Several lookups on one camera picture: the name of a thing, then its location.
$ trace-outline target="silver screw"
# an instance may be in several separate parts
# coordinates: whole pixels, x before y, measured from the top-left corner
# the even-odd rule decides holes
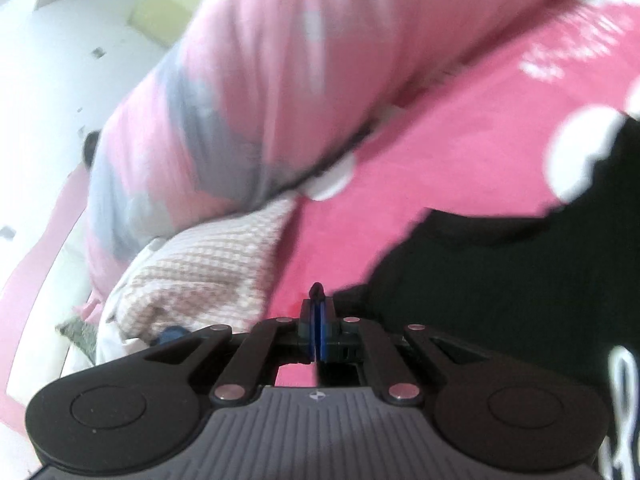
[[[244,397],[244,388],[240,384],[223,384],[214,392],[220,400],[238,400]]]
[[[415,384],[398,383],[389,388],[389,395],[397,400],[411,400],[420,395],[420,388]]]

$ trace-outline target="white print on pink fabric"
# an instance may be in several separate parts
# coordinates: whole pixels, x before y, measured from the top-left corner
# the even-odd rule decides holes
[[[526,51],[520,70],[538,81],[553,83],[564,79],[571,62],[611,56],[626,34],[634,30],[630,7],[640,0],[581,0],[584,3],[556,16],[555,38],[539,42]]]

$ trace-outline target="black garment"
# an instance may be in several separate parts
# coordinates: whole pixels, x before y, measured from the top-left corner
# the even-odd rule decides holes
[[[544,219],[432,212],[341,313],[409,323],[608,391],[607,356],[640,351],[640,124],[629,119],[593,185]]]

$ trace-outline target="white polka dot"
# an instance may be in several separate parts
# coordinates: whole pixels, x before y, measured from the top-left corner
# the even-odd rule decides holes
[[[322,202],[340,193],[353,179],[356,170],[356,156],[347,153],[341,160],[322,175],[310,178],[302,186],[301,191],[311,200]]]
[[[548,146],[545,177],[561,201],[571,202],[589,189],[593,162],[609,155],[624,121],[614,108],[591,105],[560,125]]]
[[[640,120],[640,77],[631,85],[631,90],[626,98],[626,113]]]

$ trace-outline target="pink bed sheet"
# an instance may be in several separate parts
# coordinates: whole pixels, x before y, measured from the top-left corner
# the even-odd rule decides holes
[[[559,0],[527,17],[361,145],[343,192],[303,200],[268,316],[297,316],[313,282],[331,293],[366,280],[428,208],[539,215],[557,204],[545,179],[549,143],[634,102],[639,46],[639,0]],[[294,365],[278,383],[312,385],[314,375]]]

